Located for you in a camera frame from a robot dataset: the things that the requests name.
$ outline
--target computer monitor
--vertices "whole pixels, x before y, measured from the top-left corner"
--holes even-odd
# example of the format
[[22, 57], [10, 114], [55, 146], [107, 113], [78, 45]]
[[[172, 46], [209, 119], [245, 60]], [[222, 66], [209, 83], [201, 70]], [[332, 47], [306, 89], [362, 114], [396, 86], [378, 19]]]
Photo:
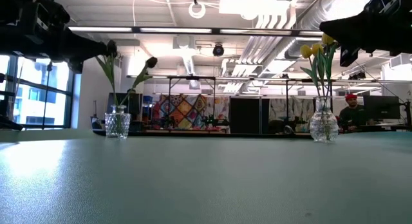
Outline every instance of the computer monitor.
[[400, 119], [399, 98], [396, 96], [363, 96], [363, 103], [369, 118]]

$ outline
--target black panel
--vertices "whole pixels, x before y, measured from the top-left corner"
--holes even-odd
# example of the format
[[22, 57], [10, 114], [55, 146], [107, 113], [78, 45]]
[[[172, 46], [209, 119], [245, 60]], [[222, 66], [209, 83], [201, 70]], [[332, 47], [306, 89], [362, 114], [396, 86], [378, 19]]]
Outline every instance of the black panel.
[[230, 98], [230, 132], [259, 134], [259, 99]]
[[268, 134], [270, 99], [262, 99], [262, 133]]

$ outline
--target glass vase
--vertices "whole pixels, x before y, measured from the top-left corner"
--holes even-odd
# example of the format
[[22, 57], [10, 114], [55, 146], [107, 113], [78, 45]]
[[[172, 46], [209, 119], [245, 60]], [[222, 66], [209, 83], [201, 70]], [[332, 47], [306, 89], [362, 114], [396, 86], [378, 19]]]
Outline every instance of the glass vase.
[[330, 98], [317, 97], [316, 110], [310, 119], [310, 135], [315, 142], [333, 142], [339, 134], [335, 115], [330, 111]]
[[112, 105], [113, 111], [105, 114], [106, 137], [127, 138], [130, 126], [130, 114], [124, 113], [126, 106]]

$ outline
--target dome camera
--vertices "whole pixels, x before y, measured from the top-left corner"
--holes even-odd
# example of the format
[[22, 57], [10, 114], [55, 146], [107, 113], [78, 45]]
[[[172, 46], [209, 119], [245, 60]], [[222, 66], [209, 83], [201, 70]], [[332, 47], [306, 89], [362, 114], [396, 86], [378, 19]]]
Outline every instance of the dome camera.
[[216, 44], [213, 48], [213, 56], [215, 57], [220, 57], [225, 53], [225, 49], [223, 49], [223, 46], [221, 44]]

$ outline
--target man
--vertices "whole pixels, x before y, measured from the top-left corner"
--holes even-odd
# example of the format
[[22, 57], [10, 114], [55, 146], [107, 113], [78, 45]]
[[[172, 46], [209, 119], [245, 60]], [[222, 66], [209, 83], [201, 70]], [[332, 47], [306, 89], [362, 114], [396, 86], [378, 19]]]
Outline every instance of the man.
[[344, 108], [339, 115], [342, 124], [348, 126], [349, 131], [354, 131], [361, 125], [366, 125], [368, 120], [364, 106], [359, 105], [357, 99], [357, 95], [346, 95], [345, 100], [348, 107]]

